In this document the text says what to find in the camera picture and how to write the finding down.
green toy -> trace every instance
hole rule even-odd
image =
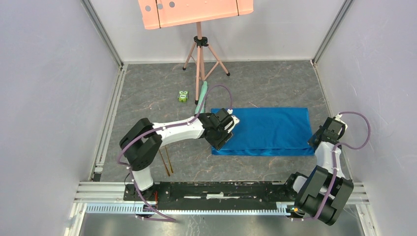
[[[180,102],[188,101],[188,91],[179,91],[178,101]]]

black tripod clamp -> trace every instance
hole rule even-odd
[[[197,43],[197,47],[207,47],[209,44],[209,40],[207,39],[207,37],[202,37],[201,39],[198,39],[197,36],[194,37],[194,42]]]

metal corner post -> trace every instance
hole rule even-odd
[[[345,18],[346,12],[351,7],[353,1],[354,0],[345,0],[343,2],[342,7],[340,8],[339,12],[337,13],[336,17],[334,18],[333,23],[331,23],[331,26],[328,29],[327,34],[326,34],[325,38],[323,39],[319,49],[317,50],[316,54],[314,55],[313,59],[311,60],[311,62],[313,64],[316,64],[320,60],[321,56],[323,55],[323,52],[327,48],[331,39],[333,38],[334,33],[339,28],[339,25],[342,22],[343,18]]]
[[[103,39],[104,43],[106,44],[107,48],[109,49],[110,53],[112,54],[113,59],[119,65],[119,67],[123,67],[123,61],[121,60],[119,54],[116,51],[112,41],[110,40],[109,35],[107,34],[106,30],[104,29],[103,24],[100,21],[100,18],[95,12],[94,7],[90,0],[81,0],[84,8],[86,9],[87,14],[89,15],[91,21],[94,24],[94,27],[97,29],[98,34]]]

blue fabric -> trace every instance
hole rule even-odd
[[[312,136],[307,108],[233,108],[233,115],[240,123],[221,150],[211,148],[213,155],[314,155],[307,144]]]

marble surface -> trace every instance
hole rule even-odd
[[[205,63],[206,73],[214,63]],[[234,107],[307,107],[312,131],[328,117],[319,82],[309,61],[225,62],[231,76],[217,67],[208,85],[225,84],[233,94]],[[126,168],[116,163],[119,141],[141,118],[171,122],[194,114],[195,64],[138,64],[127,68],[120,102],[110,138],[101,181],[123,181]],[[178,102],[180,90],[189,91],[186,103]],[[222,88],[208,95],[206,109],[228,107]],[[166,153],[162,150],[165,161]],[[215,156],[204,139],[168,145],[174,174],[167,176],[161,157],[151,165],[154,181],[286,180],[295,172],[309,175],[316,166],[314,156]],[[342,170],[349,175],[344,160]]]

